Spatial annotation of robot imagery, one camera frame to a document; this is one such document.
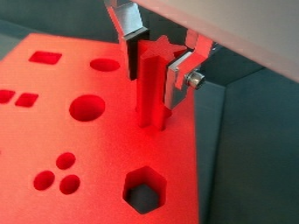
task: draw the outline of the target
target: rectangular hole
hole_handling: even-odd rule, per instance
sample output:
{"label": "rectangular hole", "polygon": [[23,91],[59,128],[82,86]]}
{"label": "rectangular hole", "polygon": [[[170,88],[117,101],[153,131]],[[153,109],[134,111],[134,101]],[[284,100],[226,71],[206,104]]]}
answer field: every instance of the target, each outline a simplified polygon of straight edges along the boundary
{"label": "rectangular hole", "polygon": [[0,90],[0,103],[9,103],[15,96],[15,91],[13,90]]}
{"label": "rectangular hole", "polygon": [[61,58],[62,53],[38,51],[34,53],[33,57],[30,58],[30,61],[47,65],[55,65],[59,62]]}
{"label": "rectangular hole", "polygon": [[38,98],[39,98],[38,94],[22,94],[15,103],[15,106],[31,108],[34,106]]}

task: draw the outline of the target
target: small circular hole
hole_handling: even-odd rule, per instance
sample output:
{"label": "small circular hole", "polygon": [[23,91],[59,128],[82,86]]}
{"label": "small circular hole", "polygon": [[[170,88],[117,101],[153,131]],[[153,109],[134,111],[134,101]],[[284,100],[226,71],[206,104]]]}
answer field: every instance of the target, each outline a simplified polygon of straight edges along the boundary
{"label": "small circular hole", "polygon": [[113,59],[94,59],[90,66],[101,72],[114,72],[121,68],[119,62]]}
{"label": "small circular hole", "polygon": [[77,162],[77,157],[73,153],[63,153],[57,160],[57,165],[62,170],[70,169]]}
{"label": "small circular hole", "polygon": [[61,191],[65,194],[75,193],[81,188],[81,178],[77,175],[67,176],[61,182]]}
{"label": "small circular hole", "polygon": [[106,102],[97,95],[86,94],[70,105],[70,114],[81,122],[97,120],[106,111]]}
{"label": "small circular hole", "polygon": [[41,172],[34,179],[34,187],[39,191],[45,191],[53,186],[55,175],[51,171]]}

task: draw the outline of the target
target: red star-shaped block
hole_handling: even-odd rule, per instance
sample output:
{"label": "red star-shaped block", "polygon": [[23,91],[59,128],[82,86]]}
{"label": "red star-shaped block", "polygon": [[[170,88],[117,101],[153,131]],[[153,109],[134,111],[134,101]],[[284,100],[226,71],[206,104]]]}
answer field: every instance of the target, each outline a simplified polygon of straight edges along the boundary
{"label": "red star-shaped block", "polygon": [[157,41],[142,40],[138,45],[137,111],[141,127],[165,129],[171,110],[165,106],[166,69],[186,51],[186,46],[174,45],[166,36]]}
{"label": "red star-shaped block", "polygon": [[157,41],[143,40],[142,59],[161,57],[167,61],[173,61],[185,51],[185,45],[174,45],[170,43],[167,36],[162,36]]}

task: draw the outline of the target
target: shape sorting board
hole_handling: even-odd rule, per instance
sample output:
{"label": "shape sorting board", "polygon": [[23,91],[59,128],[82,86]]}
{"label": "shape sorting board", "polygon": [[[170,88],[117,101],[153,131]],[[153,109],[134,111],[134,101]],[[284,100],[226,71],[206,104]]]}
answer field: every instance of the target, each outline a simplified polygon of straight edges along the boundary
{"label": "shape sorting board", "polygon": [[[199,223],[193,93],[137,125],[117,44],[31,34],[0,66],[2,224]],[[159,206],[127,202],[147,184]]]}

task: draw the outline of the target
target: metal bracket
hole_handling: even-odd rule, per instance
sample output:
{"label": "metal bracket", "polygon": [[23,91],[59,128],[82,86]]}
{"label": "metal bracket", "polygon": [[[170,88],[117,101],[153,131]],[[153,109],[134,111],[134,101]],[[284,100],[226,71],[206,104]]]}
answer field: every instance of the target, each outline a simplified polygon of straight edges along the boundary
{"label": "metal bracket", "polygon": [[145,27],[138,4],[129,0],[106,0],[109,15],[115,24],[118,39],[125,54],[127,77],[137,78],[138,41],[150,39],[150,31]]}
{"label": "metal bracket", "polygon": [[205,76],[199,73],[199,67],[217,50],[213,40],[193,30],[187,31],[185,43],[190,51],[169,66],[167,71],[165,105],[169,109],[174,109],[185,99],[189,86],[201,88]]}

